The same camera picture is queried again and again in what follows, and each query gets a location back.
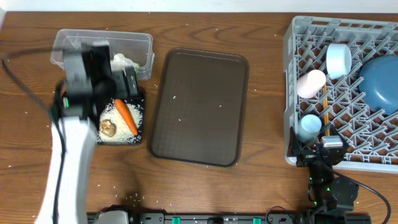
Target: black wire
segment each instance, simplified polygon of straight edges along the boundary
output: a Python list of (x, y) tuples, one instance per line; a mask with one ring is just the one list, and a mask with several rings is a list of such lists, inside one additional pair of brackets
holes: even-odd
[(60, 169), (59, 169), (59, 172), (58, 172), (57, 186), (55, 188), (53, 214), (52, 214), (52, 222), (53, 222), (53, 224), (57, 224), (58, 223), (58, 196), (59, 196), (59, 190), (60, 190), (61, 179), (62, 179), (63, 164), (64, 164), (65, 154), (66, 154), (65, 139), (64, 139), (64, 137), (63, 137), (63, 135), (61, 133), (58, 121), (55, 119), (55, 117), (51, 113), (51, 111), (48, 110), (45, 107), (45, 105), (40, 100), (40, 98), (35, 96), (32, 93), (32, 91), (11, 72), (11, 70), (9, 69), (9, 67), (7, 66), (7, 63), (6, 63), (6, 60), (8, 60), (10, 58), (17, 58), (17, 57), (20, 57), (22, 55), (37, 54), (37, 53), (48, 52), (48, 51), (53, 51), (53, 50), (66, 50), (66, 49), (28, 49), (28, 50), (21, 50), (19, 52), (12, 52), (12, 53), (6, 54), (5, 57), (2, 57), (1, 63), (2, 63), (2, 68), (6, 72), (8, 77), (23, 92), (25, 92), (29, 96), (29, 98), (31, 100), (33, 100), (37, 104), (37, 106), (39, 106), (39, 108), (41, 110), (43, 110), (43, 111), (45, 111), (47, 113), (47, 115), (49, 116), (51, 122), (53, 122), (53, 124), (55, 125), (55, 127), (57, 129), (57, 132), (58, 132), (58, 135), (59, 135), (59, 138), (60, 138), (60, 142), (61, 142), (61, 163), (60, 163)]
[[(270, 208), (270, 209), (268, 210), (268, 212), (266, 213), (266, 221), (267, 221), (268, 224), (272, 224), (270, 221), (268, 221), (268, 214), (269, 214), (270, 211), (272, 211), (272, 210), (275, 209), (275, 208), (281, 208), (281, 209), (283, 209), (283, 211), (287, 212), (287, 210), (286, 210), (284, 207), (282, 207), (282, 206), (278, 206), (278, 205), (273, 206), (273, 207)], [(288, 215), (292, 220), (294, 220), (294, 217), (292, 217), (290, 214), (286, 214), (286, 215)]]
[(330, 167), (328, 167), (328, 165), (327, 165), (327, 164), (325, 163), (325, 161), (323, 160), (322, 154), (320, 154), (320, 155), (321, 155), (320, 157), (321, 157), (321, 161), (322, 161), (323, 165), (326, 167), (326, 169), (327, 169), (329, 172), (332, 172), (333, 174), (335, 174), (335, 175), (337, 175), (337, 176), (339, 176), (339, 177), (347, 178), (347, 179), (350, 180), (351, 182), (353, 182), (353, 183), (355, 183), (355, 184), (357, 184), (357, 185), (359, 185), (359, 186), (365, 188), (366, 190), (368, 190), (368, 191), (374, 193), (375, 195), (377, 195), (379, 198), (381, 198), (381, 199), (384, 201), (384, 203), (385, 203), (386, 206), (387, 206), (387, 215), (386, 215), (386, 218), (384, 219), (384, 221), (383, 221), (382, 224), (386, 224), (386, 223), (388, 222), (388, 220), (390, 219), (390, 216), (391, 216), (391, 205), (390, 205), (389, 201), (387, 200), (387, 198), (385, 198), (385, 196), (383, 196), (382, 194), (380, 194), (377, 190), (374, 190), (374, 189), (372, 189), (371, 187), (369, 187), (369, 186), (367, 186), (367, 185), (364, 185), (364, 184), (362, 184), (361, 182), (359, 182), (359, 181), (357, 181), (357, 180), (354, 180), (354, 179), (352, 179), (352, 178), (349, 178), (349, 177), (347, 177), (347, 176), (345, 176), (345, 175), (343, 175), (343, 174), (340, 174), (339, 172), (337, 172), (337, 171), (331, 169)]

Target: wooden table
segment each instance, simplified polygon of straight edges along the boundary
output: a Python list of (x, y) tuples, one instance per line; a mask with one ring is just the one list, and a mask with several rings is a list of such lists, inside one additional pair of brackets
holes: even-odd
[[(131, 12), (8, 12), (0, 35), (1, 52), (51, 47), (60, 29), (149, 33), (155, 63), (147, 92), (144, 140), (140, 146), (98, 146), (91, 163), (87, 209), (112, 204), (164, 209), (169, 213), (265, 213), (273, 205), (303, 210), (308, 169), (285, 162), (283, 120), (285, 78), (282, 37), (295, 14), (194, 14)], [(316, 16), (398, 21), (394, 14)], [(156, 159), (146, 149), (162, 66), (174, 47), (240, 54), (250, 64), (241, 158), (229, 169)], [(63, 72), (50, 54), (11, 60), (12, 70), (50, 104)], [(51, 155), (49, 119), (2, 72), (0, 75), (0, 222), (32, 223), (45, 191)], [(398, 222), (398, 177), (343, 172), (386, 196)], [(355, 212), (374, 223), (386, 215), (383, 201), (360, 189)]]

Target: cup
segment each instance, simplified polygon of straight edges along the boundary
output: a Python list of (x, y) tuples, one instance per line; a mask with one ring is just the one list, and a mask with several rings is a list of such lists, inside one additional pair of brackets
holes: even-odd
[(321, 130), (322, 122), (319, 117), (308, 114), (298, 121), (297, 139), (301, 142), (307, 142), (318, 136)]
[(326, 83), (326, 76), (321, 70), (312, 70), (297, 80), (298, 96), (313, 98)]
[(345, 44), (329, 44), (326, 52), (326, 69), (330, 79), (347, 75), (351, 70), (351, 52)]

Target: gray plastic crate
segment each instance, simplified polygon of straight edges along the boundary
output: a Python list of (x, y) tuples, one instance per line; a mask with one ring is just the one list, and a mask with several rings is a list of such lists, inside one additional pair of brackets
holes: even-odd
[[(347, 44), (352, 55), (350, 73), (337, 80), (330, 80), (326, 70), (326, 50), (331, 43)], [(362, 100), (366, 93), (358, 90), (362, 65), (382, 55), (398, 55), (398, 23), (311, 16), (293, 19), (284, 35), (284, 154), (289, 164), (296, 161), (287, 157), (290, 127), (297, 133), (302, 116), (311, 113), (323, 120), (329, 112), (330, 122), (350, 145), (337, 169), (398, 173), (398, 111), (390, 116), (384, 110), (371, 111)], [(325, 72), (327, 92), (320, 90), (314, 98), (303, 99), (297, 96), (297, 79), (313, 69)], [(328, 108), (323, 110), (325, 97)], [(315, 143), (319, 139), (302, 147), (312, 148)]]

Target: orange carrot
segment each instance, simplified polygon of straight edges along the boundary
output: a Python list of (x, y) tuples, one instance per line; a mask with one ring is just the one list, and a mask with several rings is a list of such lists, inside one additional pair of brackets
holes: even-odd
[(123, 101), (116, 99), (114, 101), (114, 106), (118, 110), (119, 114), (122, 116), (124, 122), (126, 122), (127, 126), (129, 126), (130, 131), (134, 135), (138, 135), (138, 130), (134, 120), (132, 119), (129, 108), (123, 103)]

